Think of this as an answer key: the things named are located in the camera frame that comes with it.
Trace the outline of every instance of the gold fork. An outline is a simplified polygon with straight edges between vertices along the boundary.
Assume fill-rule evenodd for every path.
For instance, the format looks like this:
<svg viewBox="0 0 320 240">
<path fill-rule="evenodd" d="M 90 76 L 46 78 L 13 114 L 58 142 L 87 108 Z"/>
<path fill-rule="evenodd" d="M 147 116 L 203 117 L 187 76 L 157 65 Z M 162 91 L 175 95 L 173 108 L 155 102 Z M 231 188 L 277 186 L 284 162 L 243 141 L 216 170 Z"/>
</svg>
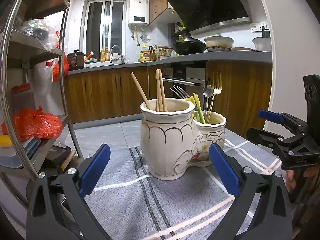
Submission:
<svg viewBox="0 0 320 240">
<path fill-rule="evenodd" d="M 213 88 L 213 96 L 212 96 L 209 112 L 208 112 L 208 114 L 206 116 L 206 120 L 205 120 L 205 123 L 207 123 L 207 124 L 210 121 L 214 96 L 217 96 L 217 95 L 221 94 L 221 91 L 222 91 L 222 78 L 221 78 L 221 72 L 220 71 L 213 73 L 213 84 L 212 84 L 212 87 L 214 87 Z"/>
</svg>

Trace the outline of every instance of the ceramic utensil holder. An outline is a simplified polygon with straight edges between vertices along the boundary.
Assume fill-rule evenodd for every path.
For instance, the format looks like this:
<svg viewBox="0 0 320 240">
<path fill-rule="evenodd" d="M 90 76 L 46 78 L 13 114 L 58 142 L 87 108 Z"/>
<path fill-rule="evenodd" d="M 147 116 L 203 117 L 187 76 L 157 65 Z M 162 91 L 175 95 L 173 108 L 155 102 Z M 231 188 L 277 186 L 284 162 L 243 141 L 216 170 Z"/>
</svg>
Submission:
<svg viewBox="0 0 320 240">
<path fill-rule="evenodd" d="M 141 150 L 149 172 L 162 180 L 181 177 L 190 166 L 209 166 L 209 146 L 225 142 L 226 119 L 212 112 L 210 122 L 202 124 L 192 119 L 195 106 L 182 99 L 166 98 L 168 112 L 156 112 L 140 106 Z M 155 109 L 156 100 L 149 100 Z"/>
</svg>

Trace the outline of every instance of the gray tablecloth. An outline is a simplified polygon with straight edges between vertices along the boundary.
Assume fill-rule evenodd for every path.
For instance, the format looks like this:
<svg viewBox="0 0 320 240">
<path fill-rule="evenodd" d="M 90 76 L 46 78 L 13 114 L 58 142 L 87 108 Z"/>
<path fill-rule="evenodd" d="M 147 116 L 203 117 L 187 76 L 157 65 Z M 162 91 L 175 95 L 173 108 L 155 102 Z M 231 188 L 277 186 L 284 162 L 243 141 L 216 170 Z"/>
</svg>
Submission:
<svg viewBox="0 0 320 240">
<path fill-rule="evenodd" d="M 272 154 L 226 130 L 224 151 L 256 173 L 281 171 Z M 179 179 L 152 177 L 141 148 L 113 151 L 94 192 L 85 198 L 112 239 L 207 239 L 234 197 L 229 195 L 212 166 L 190 167 Z M 239 230 L 247 230 L 259 195 Z"/>
</svg>

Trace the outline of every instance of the white pot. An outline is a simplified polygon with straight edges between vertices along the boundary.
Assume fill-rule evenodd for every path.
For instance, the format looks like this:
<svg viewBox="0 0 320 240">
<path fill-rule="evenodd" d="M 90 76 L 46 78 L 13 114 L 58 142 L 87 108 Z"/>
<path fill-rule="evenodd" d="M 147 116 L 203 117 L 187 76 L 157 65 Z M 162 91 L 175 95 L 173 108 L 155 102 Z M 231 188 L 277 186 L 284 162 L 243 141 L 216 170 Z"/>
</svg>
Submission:
<svg viewBox="0 0 320 240">
<path fill-rule="evenodd" d="M 258 51 L 272 52 L 271 38 L 270 37 L 257 37 L 252 40 Z"/>
<path fill-rule="evenodd" d="M 149 100 L 155 109 L 156 100 Z M 211 124 L 192 119 L 195 106 L 182 99 L 166 98 L 169 112 L 155 112 L 140 106 L 141 150 L 149 172 L 158 179 L 181 177 L 189 166 L 209 166 L 209 146 L 218 142 L 223 148 L 226 119 L 212 112 Z"/>
<path fill-rule="evenodd" d="M 233 38 L 223 37 L 221 34 L 217 34 L 217 36 L 211 36 L 204 39 L 207 50 L 210 51 L 223 51 L 223 50 L 231 50 L 233 46 Z"/>
</svg>

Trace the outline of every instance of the wall socket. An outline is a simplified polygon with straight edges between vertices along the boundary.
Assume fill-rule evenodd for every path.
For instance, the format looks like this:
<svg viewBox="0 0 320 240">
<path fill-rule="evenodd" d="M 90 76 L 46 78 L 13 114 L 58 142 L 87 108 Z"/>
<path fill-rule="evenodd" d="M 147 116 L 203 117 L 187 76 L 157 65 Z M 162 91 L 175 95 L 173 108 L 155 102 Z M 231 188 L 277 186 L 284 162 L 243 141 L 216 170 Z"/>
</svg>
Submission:
<svg viewBox="0 0 320 240">
<path fill-rule="evenodd" d="M 252 33 L 255 32 L 262 32 L 262 26 L 264 26 L 267 29 L 267 23 L 251 23 L 250 29 Z"/>
</svg>

